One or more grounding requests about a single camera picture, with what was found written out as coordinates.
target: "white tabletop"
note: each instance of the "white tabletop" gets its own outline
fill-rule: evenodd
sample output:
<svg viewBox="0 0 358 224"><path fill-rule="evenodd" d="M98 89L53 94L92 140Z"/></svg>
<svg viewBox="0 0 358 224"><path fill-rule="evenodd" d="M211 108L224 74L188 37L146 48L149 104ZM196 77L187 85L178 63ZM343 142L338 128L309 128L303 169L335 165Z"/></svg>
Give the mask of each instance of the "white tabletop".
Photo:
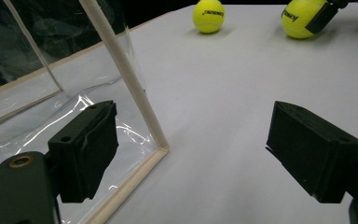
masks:
<svg viewBox="0 0 358 224"><path fill-rule="evenodd" d="M171 144L110 223L349 223L351 196L319 204L265 150L275 101L358 137L358 4L298 41L285 6L226 6L202 35L193 7L131 32L147 94Z"/></svg>

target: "tennis ball logo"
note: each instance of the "tennis ball logo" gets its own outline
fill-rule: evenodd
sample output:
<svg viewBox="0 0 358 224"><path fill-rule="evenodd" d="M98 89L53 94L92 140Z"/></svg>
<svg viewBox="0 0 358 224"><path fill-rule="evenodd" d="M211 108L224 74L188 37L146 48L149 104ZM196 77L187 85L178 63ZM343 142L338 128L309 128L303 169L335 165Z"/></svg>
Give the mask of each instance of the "tennis ball logo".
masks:
<svg viewBox="0 0 358 224"><path fill-rule="evenodd" d="M325 0L293 0L282 12L282 27L287 35L296 39L313 36L305 27L318 13Z"/></svg>
<svg viewBox="0 0 358 224"><path fill-rule="evenodd" d="M218 0L200 0L193 11L193 23L205 34L219 30L225 19L225 8Z"/></svg>

